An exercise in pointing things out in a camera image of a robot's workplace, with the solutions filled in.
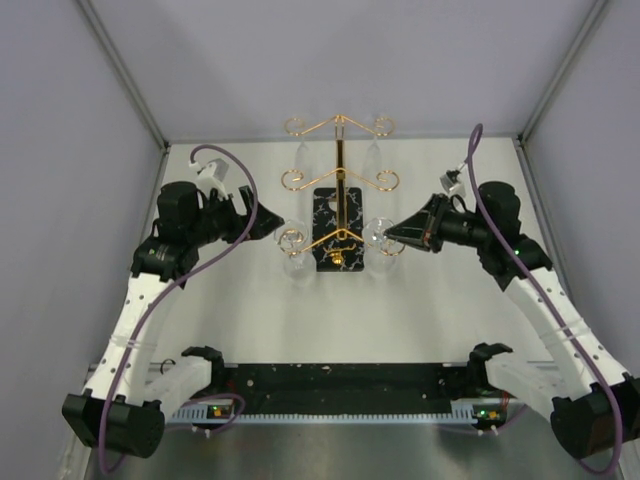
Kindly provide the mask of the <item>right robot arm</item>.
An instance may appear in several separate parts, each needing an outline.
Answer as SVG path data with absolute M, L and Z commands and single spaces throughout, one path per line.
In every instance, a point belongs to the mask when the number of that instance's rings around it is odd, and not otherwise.
M 388 239 L 438 253 L 446 243 L 470 247 L 482 268 L 529 321 L 551 355 L 548 376 L 503 344 L 470 354 L 466 380 L 476 394 L 505 391 L 549 421 L 562 448 L 583 460 L 639 437 L 639 380 L 596 338 L 560 284 L 550 258 L 523 234 L 521 202 L 504 182 L 483 183 L 475 211 L 435 194 L 414 215 L 388 228 Z

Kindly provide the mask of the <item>gold wire wine glass rack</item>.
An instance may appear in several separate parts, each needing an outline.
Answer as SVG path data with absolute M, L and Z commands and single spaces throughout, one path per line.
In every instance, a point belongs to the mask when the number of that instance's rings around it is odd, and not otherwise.
M 301 118 L 285 122 L 285 131 L 295 137 L 304 137 L 331 124 L 334 126 L 336 145 L 335 167 L 313 179 L 302 168 L 296 167 L 281 176 L 282 186 L 291 192 L 312 187 L 312 239 L 308 245 L 289 256 L 309 253 L 320 273 L 362 272 L 365 270 L 366 251 L 376 246 L 378 234 L 367 235 L 364 222 L 364 186 L 388 193 L 400 184 L 400 177 L 392 170 L 380 170 L 373 179 L 357 174 L 346 167 L 345 131 L 351 124 L 358 129 L 382 138 L 391 135 L 395 122 L 389 117 L 377 118 L 371 126 L 346 115 L 337 114 L 308 127 Z

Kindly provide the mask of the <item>clear wine glass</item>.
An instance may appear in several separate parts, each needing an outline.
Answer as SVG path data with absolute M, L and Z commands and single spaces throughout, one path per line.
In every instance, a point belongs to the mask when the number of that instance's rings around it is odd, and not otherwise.
M 388 238 L 385 232 L 394 226 L 388 218 L 376 217 L 370 220 L 363 229 L 365 241 L 365 270 L 374 277 L 387 275 L 396 265 L 405 246 Z
M 316 273 L 315 259 L 307 248 L 308 240 L 306 224 L 297 219 L 286 220 L 274 233 L 275 244 L 284 254 L 284 272 L 298 287 L 310 283 Z

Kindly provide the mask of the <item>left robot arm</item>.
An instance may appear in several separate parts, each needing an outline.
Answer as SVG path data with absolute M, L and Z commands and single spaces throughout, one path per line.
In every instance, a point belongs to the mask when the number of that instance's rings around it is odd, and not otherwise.
M 167 421 L 194 395 L 216 396 L 226 387 L 222 355 L 212 347 L 189 347 L 154 381 L 148 371 L 164 328 L 162 308 L 193 277 L 200 248 L 217 241 L 238 245 L 261 240 L 284 220 L 239 189 L 246 211 L 217 189 L 194 183 L 164 185 L 152 233 L 136 249 L 125 301 L 109 343 L 79 394 L 66 396 L 62 415 L 80 442 L 104 457 L 109 452 L 148 458 Z

